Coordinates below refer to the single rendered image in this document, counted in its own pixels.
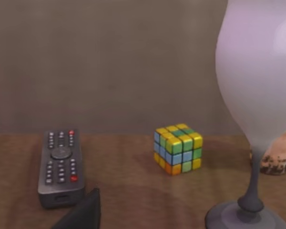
wine glass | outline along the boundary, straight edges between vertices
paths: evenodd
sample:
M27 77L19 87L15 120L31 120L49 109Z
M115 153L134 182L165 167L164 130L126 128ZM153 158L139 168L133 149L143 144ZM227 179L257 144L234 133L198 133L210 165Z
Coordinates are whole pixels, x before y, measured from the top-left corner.
M216 74L220 92L251 145L252 168L248 189L238 201L221 203L208 211L207 229L286 229L286 222L264 207L258 196L261 159L286 131L286 49L277 45L286 44L286 29L276 29L278 20L284 24L284 17L274 14L280 9L279 15L286 7L261 7L271 2L259 1L254 7L252 1L248 7L245 1L229 1L218 37ZM272 20L261 16L267 10L269 14L264 16L274 15Z

wall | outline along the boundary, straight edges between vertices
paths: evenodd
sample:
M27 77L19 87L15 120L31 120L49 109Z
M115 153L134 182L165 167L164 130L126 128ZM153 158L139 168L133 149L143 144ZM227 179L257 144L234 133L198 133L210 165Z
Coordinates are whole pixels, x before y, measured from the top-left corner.
M0 132L238 134L215 78L226 1L0 0Z

glass base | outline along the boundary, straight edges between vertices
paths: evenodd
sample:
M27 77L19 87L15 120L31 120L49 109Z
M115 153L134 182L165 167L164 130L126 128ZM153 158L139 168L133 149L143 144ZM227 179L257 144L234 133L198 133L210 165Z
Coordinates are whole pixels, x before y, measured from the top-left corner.
M218 204L205 216L206 229L286 229L278 214L264 208L257 214L246 213L236 201Z

brown table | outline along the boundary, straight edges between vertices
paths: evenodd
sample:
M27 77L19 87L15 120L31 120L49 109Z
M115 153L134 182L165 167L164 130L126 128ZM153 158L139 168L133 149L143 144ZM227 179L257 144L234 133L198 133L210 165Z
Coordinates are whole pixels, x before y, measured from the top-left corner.
M205 137L203 166L168 176L145 135L83 135L87 188L102 197L102 229L204 229L215 203L237 199L249 180L241 136ZM37 197L41 136L0 135L0 229L49 229L68 209L43 210ZM286 220L286 175L261 175L265 204Z

colorful puzzle cube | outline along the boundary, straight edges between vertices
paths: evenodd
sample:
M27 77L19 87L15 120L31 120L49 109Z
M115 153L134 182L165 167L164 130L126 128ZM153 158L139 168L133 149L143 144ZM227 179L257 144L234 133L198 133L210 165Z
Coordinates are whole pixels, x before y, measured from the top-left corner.
M186 124L171 125L154 132L155 161L170 175L200 168L203 138Z

